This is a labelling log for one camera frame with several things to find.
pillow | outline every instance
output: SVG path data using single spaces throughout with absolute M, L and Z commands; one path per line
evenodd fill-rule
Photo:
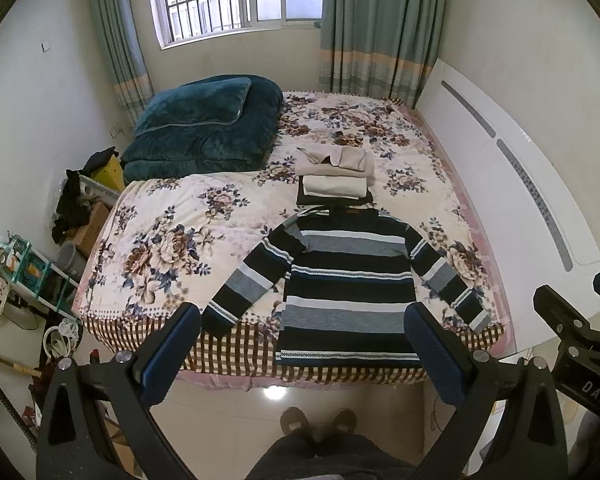
M 178 86 L 156 94 L 138 118 L 134 136 L 165 126 L 233 124 L 251 87 L 247 77 Z

slipper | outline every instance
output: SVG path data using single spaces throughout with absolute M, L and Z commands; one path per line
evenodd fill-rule
M 333 417 L 328 433 L 353 433 L 357 425 L 356 414 L 349 408 L 344 408 Z
M 311 436 L 312 433 L 311 425 L 309 424 L 306 415 L 300 408 L 296 408 L 295 406 L 287 408 L 284 413 L 280 415 L 280 427 L 285 436 L 290 434 Z

teal curtain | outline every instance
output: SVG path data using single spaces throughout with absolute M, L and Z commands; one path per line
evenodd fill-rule
M 116 95 L 131 126 L 154 96 L 131 12 L 131 0 L 91 0 L 91 13 Z
M 445 0 L 323 0 L 320 89 L 413 108 L 438 56 Z

checkered bed skirt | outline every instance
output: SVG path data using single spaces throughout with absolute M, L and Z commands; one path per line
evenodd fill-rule
M 144 338 L 159 330 L 166 318 L 134 320 L 121 324 L 118 320 L 102 320 L 85 316 L 86 329 L 106 345 L 112 352 L 137 350 Z M 504 333 L 499 323 L 475 334 L 470 330 L 458 332 L 469 350 L 488 350 Z M 425 379 L 422 368 L 355 368 L 355 367 L 298 367 L 280 366 L 274 362 L 275 340 L 262 336 L 258 325 L 239 322 L 231 333 L 218 340 L 202 332 L 196 346 L 182 366 L 197 373 L 229 376 L 272 377 L 285 382 L 314 381 L 328 384 L 333 382 L 369 381 L 377 384 L 411 384 Z

floral bedsheet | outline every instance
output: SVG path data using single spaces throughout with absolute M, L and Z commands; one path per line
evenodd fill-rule
M 74 310 L 124 328 L 163 319 L 183 301 L 204 308 L 261 238 L 299 210 L 294 164 L 298 146 L 309 142 L 372 150 L 373 206 L 444 251 L 497 324 L 485 268 L 432 143 L 391 101 L 320 92 L 285 92 L 280 133 L 262 171 L 130 184 L 103 228 Z M 278 335 L 283 287 L 281 280 L 242 318 L 260 341 Z M 417 278 L 416 294 L 443 326 L 468 330 Z

